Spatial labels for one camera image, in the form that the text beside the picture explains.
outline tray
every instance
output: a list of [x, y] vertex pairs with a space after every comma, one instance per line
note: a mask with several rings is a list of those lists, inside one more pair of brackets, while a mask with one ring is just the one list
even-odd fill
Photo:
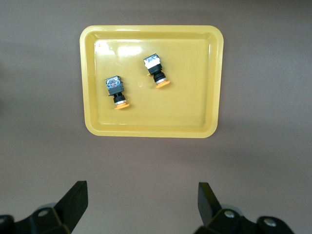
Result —
[[[157, 53], [170, 84], [156, 89], [144, 58]], [[217, 127], [223, 36], [213, 26], [90, 26], [80, 36], [85, 124], [98, 136], [205, 138]], [[105, 79], [120, 76], [115, 110]]]

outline gray table surface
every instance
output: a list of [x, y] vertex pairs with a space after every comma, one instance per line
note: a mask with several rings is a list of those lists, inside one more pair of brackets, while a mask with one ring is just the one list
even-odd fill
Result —
[[[84, 125], [89, 25], [213, 25], [224, 37], [217, 131], [98, 137]], [[191, 234], [197, 184], [251, 221], [311, 233], [311, 1], [1, 1], [0, 214], [20, 220], [87, 180], [75, 234]]]

